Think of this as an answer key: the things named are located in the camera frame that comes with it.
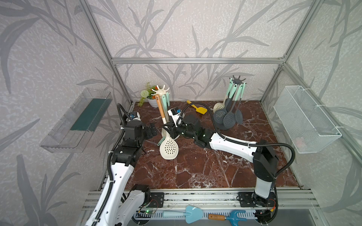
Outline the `large cream skimmer green handle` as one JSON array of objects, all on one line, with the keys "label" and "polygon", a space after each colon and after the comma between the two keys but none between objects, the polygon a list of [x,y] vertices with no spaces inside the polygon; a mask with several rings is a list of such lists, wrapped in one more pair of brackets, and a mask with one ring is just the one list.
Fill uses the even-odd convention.
[{"label": "large cream skimmer green handle", "polygon": [[221,110],[225,107],[224,101],[222,103],[216,103],[213,108],[213,112],[215,113],[217,110]]}]

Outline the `small cream skimmer green handle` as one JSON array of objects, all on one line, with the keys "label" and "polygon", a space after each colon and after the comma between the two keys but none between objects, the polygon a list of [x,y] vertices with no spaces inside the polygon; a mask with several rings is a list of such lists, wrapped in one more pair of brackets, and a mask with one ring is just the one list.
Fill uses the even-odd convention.
[{"label": "small cream skimmer green handle", "polygon": [[166,94],[162,96],[162,106],[163,106],[163,111],[165,114],[165,119],[167,122],[169,122],[169,116],[168,116],[168,112],[167,112],[167,99],[166,99]]}]

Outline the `cream slotted spatula wooden handle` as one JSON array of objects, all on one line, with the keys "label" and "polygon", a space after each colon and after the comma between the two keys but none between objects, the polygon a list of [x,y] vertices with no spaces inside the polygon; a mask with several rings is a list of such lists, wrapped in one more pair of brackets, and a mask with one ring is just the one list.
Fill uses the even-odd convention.
[{"label": "cream slotted spatula wooden handle", "polygon": [[[164,124],[167,123],[161,98],[158,94],[155,95],[155,99],[160,111],[160,115]],[[175,140],[170,137],[170,134],[164,129],[166,136],[162,144],[160,145],[160,154],[166,160],[173,160],[179,153],[179,147]]]}]

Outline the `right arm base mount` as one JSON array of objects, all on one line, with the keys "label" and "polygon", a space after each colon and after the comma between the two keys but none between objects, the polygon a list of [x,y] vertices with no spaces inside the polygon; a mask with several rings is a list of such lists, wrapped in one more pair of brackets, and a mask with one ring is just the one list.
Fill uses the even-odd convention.
[{"label": "right arm base mount", "polygon": [[270,192],[268,198],[258,196],[255,192],[239,192],[237,200],[241,207],[271,209],[275,206],[276,196],[274,192]]}]

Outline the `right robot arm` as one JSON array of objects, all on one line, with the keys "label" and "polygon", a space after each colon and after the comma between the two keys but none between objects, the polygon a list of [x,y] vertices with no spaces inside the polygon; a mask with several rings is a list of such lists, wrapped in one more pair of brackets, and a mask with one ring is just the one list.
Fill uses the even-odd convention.
[{"label": "right robot arm", "polygon": [[255,198],[268,199],[272,185],[277,177],[278,157],[274,149],[265,141],[261,143],[238,141],[226,137],[216,130],[205,129],[200,121],[192,115],[185,117],[186,122],[176,125],[169,122],[164,125],[171,136],[183,136],[194,139],[194,143],[201,147],[224,151],[253,163],[256,176]]}]

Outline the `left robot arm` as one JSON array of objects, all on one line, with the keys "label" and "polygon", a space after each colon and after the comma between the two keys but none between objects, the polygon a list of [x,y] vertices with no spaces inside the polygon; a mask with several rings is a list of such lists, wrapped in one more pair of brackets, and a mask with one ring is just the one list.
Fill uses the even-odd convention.
[{"label": "left robot arm", "polygon": [[153,123],[147,126],[140,120],[133,120],[123,127],[123,133],[122,141],[108,156],[107,183],[86,222],[87,226],[126,226],[136,210],[150,202],[147,185],[135,185],[124,201],[121,199],[143,153],[143,142],[156,136],[157,129]]}]

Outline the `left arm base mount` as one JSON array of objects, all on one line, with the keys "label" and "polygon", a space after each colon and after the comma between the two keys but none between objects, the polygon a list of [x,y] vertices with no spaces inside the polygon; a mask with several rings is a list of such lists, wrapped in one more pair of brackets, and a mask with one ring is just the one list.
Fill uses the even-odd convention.
[{"label": "left arm base mount", "polygon": [[164,205],[165,193],[163,192],[151,192],[144,193],[141,192],[141,206],[138,207],[138,210],[141,209],[158,209],[162,208]]}]

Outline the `grey skimmer green handle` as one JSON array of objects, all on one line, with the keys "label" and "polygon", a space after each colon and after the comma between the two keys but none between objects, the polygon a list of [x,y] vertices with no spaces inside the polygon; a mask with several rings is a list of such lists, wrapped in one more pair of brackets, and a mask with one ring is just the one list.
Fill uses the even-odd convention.
[{"label": "grey skimmer green handle", "polygon": [[228,89],[227,89],[227,92],[226,92],[226,95],[225,95],[224,103],[225,103],[226,99],[227,99],[228,96],[229,96],[229,93],[230,93],[230,91],[231,91],[232,86],[233,86],[233,79],[230,78],[230,82],[229,82],[229,86],[228,86]]},{"label": "grey skimmer green handle", "polygon": [[231,91],[229,92],[229,95],[228,95],[228,98],[226,99],[226,103],[224,105],[224,108],[223,109],[220,109],[218,111],[216,111],[214,113],[214,120],[216,123],[220,123],[220,124],[223,124],[223,119],[224,117],[227,115],[227,105],[229,104],[230,100],[232,99],[232,96],[234,95],[236,89],[237,89],[237,84],[235,84]]}]

